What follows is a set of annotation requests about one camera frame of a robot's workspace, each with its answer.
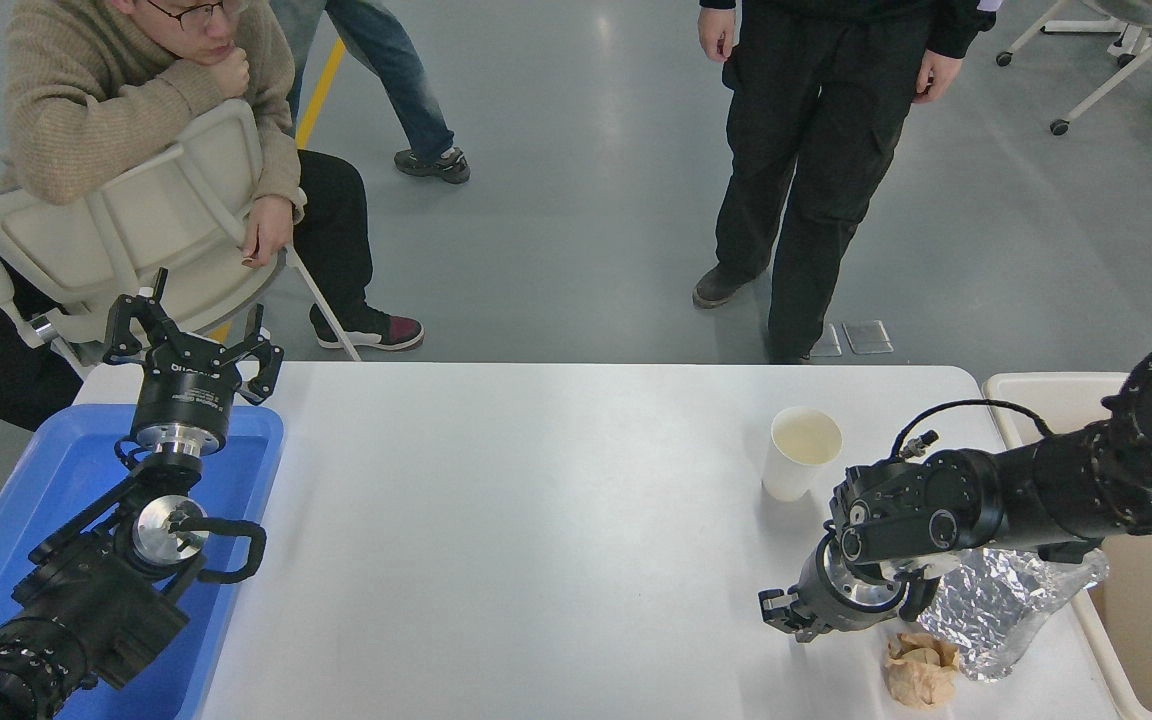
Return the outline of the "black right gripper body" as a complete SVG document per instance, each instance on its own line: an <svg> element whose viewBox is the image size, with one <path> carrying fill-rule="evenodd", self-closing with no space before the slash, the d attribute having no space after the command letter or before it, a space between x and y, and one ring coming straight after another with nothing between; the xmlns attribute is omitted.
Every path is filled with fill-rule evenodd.
<svg viewBox="0 0 1152 720"><path fill-rule="evenodd" d="M846 585L854 582L841 552L836 550L835 539L824 537L814 547L813 555L805 561L799 582L795 585L795 611L803 616L817 616L820 632L856 632L861 629L859 606L846 591Z"/></svg>

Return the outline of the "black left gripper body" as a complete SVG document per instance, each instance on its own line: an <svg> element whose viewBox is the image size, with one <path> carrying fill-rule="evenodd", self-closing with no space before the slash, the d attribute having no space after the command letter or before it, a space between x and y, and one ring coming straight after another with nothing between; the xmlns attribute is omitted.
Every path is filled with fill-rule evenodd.
<svg viewBox="0 0 1152 720"><path fill-rule="evenodd" d="M238 384L228 355L228 348L209 338L185 338L182 348L170 342L151 347L143 361L134 432L177 424L227 433Z"/></svg>

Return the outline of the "person's left hand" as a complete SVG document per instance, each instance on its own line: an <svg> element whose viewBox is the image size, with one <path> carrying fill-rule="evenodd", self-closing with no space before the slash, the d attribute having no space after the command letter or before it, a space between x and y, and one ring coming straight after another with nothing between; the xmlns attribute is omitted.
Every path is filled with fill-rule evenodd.
<svg viewBox="0 0 1152 720"><path fill-rule="evenodd" d="M293 210L293 202L278 195L253 200L241 247L244 266L260 268L268 265L291 242Z"/></svg>
<svg viewBox="0 0 1152 720"><path fill-rule="evenodd" d="M945 56L932 50L925 50L919 70L916 73L911 103L929 104L942 99L947 94L948 88L952 88L952 83L957 78L961 68L963 68L963 59Z"/></svg>

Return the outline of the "person's right hand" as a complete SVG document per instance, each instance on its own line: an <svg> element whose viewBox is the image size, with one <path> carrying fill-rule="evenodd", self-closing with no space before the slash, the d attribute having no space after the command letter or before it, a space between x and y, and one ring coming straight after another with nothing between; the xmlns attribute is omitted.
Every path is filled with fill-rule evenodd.
<svg viewBox="0 0 1152 720"><path fill-rule="evenodd" d="M247 50L236 45L223 47L214 63L206 65L206 70L219 88L223 100L238 99L247 94L250 86L250 61Z"/></svg>
<svg viewBox="0 0 1152 720"><path fill-rule="evenodd" d="M726 63L736 44L735 8L702 6L698 14L698 41L708 60Z"/></svg>

